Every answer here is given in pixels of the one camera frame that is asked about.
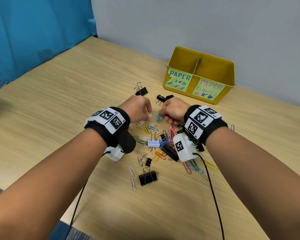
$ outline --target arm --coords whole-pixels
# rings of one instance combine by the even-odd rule
[[[131,123],[148,120],[150,101],[131,96],[119,106]],[[85,129],[0,194],[0,239],[47,239],[99,162],[107,145]]]
[[[177,125],[189,107],[172,98],[159,113]],[[212,132],[206,147],[232,190],[270,239],[300,239],[298,174],[226,127]]]

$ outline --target blue carpet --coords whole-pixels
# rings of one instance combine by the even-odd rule
[[[68,232],[69,225],[59,221],[54,230],[52,231],[51,235],[49,236],[48,240],[63,240],[66,237],[66,234]],[[94,238],[88,236],[87,234],[84,234],[83,232],[71,228],[71,231],[67,237],[67,240],[93,240]]]

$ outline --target paper label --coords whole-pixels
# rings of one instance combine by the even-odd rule
[[[187,91],[187,88],[192,79],[192,74],[180,72],[171,68],[169,68],[168,74],[171,79],[166,82],[166,87],[170,87],[183,92]]]
[[[201,77],[192,94],[208,100],[214,100],[225,86],[225,84]]]

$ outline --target table surface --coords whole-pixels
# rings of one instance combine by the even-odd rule
[[[76,136],[100,108],[117,106],[141,82],[155,123],[167,62],[90,37],[0,89],[0,188]],[[189,104],[206,103],[179,95]],[[211,105],[236,132],[261,146],[300,175],[300,107],[234,87]],[[131,125],[133,135],[147,136]],[[169,128],[165,121],[160,130]],[[221,239],[208,181],[188,174],[181,162],[152,162],[158,180],[130,186],[129,165],[142,174],[137,151],[114,163],[104,156],[88,181],[74,227],[97,239]],[[201,153],[213,162],[207,151]],[[203,163],[197,160],[200,168]],[[209,171],[226,239],[267,239],[219,171]],[[69,223],[76,200],[62,220]]]

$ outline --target black cable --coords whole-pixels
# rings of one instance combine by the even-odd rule
[[[216,210],[218,212],[218,217],[219,217],[220,227],[221,227],[221,232],[222,232],[222,239],[225,240],[225,233],[223,232],[223,226],[222,226],[221,216],[220,216],[220,212],[219,212],[219,208],[218,208],[216,196],[214,195],[214,192],[213,192],[212,183],[211,183],[211,179],[210,179],[210,175],[209,175],[209,172],[208,172],[207,165],[206,165],[204,159],[198,153],[193,153],[193,155],[198,155],[201,158],[201,160],[202,160],[202,162],[204,164],[204,167],[206,168],[208,179],[209,179],[209,183],[210,183],[211,192],[212,192],[212,195],[213,195],[214,202],[216,204]]]
[[[103,153],[101,157],[103,157],[103,156],[104,156],[105,154],[107,154],[107,153],[110,153],[110,151]],[[85,188],[86,185],[87,185],[87,182],[88,182],[88,180],[86,181],[86,183],[85,183],[84,186],[82,187],[81,193],[80,193],[80,195],[79,195],[79,199],[78,199],[78,201],[77,201],[77,204],[76,204],[76,206],[75,206],[75,209],[74,209],[74,212],[73,212],[73,215],[72,215],[72,219],[71,219],[71,222],[70,222],[70,225],[69,225],[69,229],[68,229],[67,235],[65,236],[65,240],[67,240],[67,237],[68,237],[68,235],[69,235],[69,232],[70,232],[70,230],[71,230],[71,228],[72,228],[73,219],[75,218],[76,210],[77,210],[77,207],[78,207],[78,205],[79,205],[79,201],[80,201],[80,199],[81,199],[82,193],[84,192],[84,188]]]

